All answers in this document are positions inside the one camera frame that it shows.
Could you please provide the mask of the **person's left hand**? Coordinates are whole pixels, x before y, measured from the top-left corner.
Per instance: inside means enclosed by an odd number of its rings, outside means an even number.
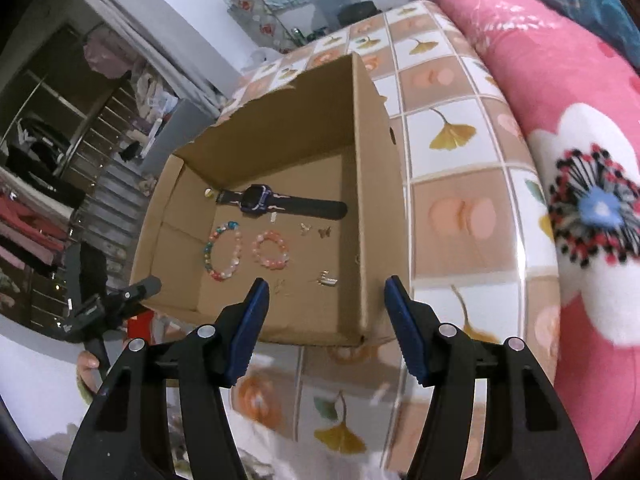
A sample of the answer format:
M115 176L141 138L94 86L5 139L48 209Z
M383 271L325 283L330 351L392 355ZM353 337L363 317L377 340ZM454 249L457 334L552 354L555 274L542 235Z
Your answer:
M102 384L100 361L91 352L84 350L79 353L76 363L76 373L81 385L91 393L97 393Z

